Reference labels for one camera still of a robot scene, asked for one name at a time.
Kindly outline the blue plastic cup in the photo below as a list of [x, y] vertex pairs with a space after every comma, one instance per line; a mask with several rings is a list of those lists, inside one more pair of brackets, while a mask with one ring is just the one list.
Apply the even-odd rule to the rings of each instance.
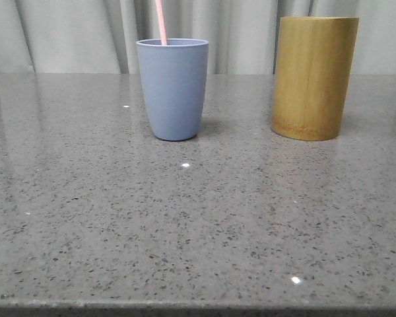
[[183, 141], [198, 134], [203, 112], [209, 42], [170, 38], [139, 40], [137, 54], [151, 130], [159, 139]]

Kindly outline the pink chopstick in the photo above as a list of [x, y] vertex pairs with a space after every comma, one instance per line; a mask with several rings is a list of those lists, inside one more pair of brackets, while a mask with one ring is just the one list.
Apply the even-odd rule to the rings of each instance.
[[162, 1], [155, 0], [154, 2], [155, 2], [155, 6], [156, 6], [156, 14], [157, 14], [157, 19], [158, 19], [160, 43], [162, 46], [167, 46], [168, 41], [167, 41], [166, 27], [165, 27], [165, 22], [164, 22], [164, 11], [163, 11], [163, 7], [162, 7]]

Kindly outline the bamboo wooden cup holder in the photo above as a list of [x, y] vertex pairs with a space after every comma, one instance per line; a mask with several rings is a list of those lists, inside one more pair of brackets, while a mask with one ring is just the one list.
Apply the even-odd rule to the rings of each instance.
[[357, 17], [282, 17], [271, 128], [305, 141], [336, 138], [347, 95]]

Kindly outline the grey pleated curtain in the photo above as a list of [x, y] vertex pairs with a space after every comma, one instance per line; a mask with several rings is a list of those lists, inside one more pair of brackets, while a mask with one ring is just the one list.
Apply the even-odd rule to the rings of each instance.
[[[396, 75], [396, 1], [164, 1], [170, 38], [209, 41], [209, 73], [269, 74], [281, 17], [358, 17], [355, 74]], [[0, 1], [0, 73], [136, 73], [153, 1]]]

